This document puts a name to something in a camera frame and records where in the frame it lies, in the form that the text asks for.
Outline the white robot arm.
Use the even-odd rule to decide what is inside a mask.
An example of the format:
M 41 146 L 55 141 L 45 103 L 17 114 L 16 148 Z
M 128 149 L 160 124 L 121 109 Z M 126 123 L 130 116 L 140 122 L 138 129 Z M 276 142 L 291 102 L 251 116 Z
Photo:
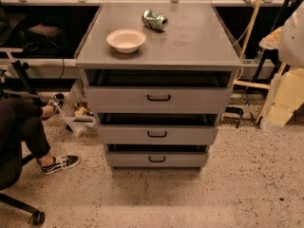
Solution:
M 279 60 L 290 67 L 283 75 L 275 74 L 261 112 L 260 126 L 270 132 L 282 128 L 304 104 L 304 2 L 278 31 L 259 43 L 263 48 L 277 48 Z

